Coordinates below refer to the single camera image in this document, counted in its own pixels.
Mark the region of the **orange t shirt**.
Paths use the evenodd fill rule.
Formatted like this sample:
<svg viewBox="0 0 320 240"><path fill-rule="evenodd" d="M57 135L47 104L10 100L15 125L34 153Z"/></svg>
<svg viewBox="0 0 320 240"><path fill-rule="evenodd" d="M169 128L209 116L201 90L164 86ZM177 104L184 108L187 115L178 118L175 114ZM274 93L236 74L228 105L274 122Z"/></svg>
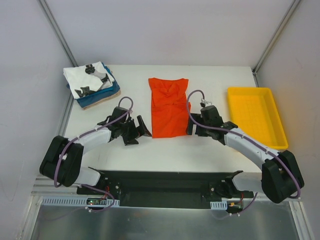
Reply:
<svg viewBox="0 0 320 240"><path fill-rule="evenodd" d="M189 115L186 78L149 78L151 90L151 128L153 138L174 138L187 134Z"/></svg>

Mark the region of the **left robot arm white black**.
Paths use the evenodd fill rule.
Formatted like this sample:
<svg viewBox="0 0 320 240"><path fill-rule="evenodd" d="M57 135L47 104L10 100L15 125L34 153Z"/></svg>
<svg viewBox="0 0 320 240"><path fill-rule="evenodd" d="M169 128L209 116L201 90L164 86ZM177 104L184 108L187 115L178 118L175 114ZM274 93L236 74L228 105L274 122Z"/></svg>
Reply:
<svg viewBox="0 0 320 240"><path fill-rule="evenodd" d="M137 145L138 138L151 137L142 116L137 116L138 126L127 109L117 106L112 114L99 122L92 130L73 139L55 136L40 164L39 173L53 180L56 187L88 185L90 191L99 195L105 191L103 173L82 166L82 158L89 151L119 137L124 145Z"/></svg>

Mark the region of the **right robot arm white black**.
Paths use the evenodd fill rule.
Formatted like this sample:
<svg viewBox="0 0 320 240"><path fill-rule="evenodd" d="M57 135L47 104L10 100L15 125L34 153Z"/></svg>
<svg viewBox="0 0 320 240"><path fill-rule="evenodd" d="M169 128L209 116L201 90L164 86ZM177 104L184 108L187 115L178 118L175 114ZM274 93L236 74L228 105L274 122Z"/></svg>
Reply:
<svg viewBox="0 0 320 240"><path fill-rule="evenodd" d="M228 146L254 163L260 173L238 170L222 181L218 190L226 198L237 197L244 191L263 193L273 203L286 199L298 199L304 187L304 179L295 155L263 145L248 136L231 121L224 122L214 105L203 105L200 113L188 113L186 133L193 128L199 137L210 137Z"/></svg>

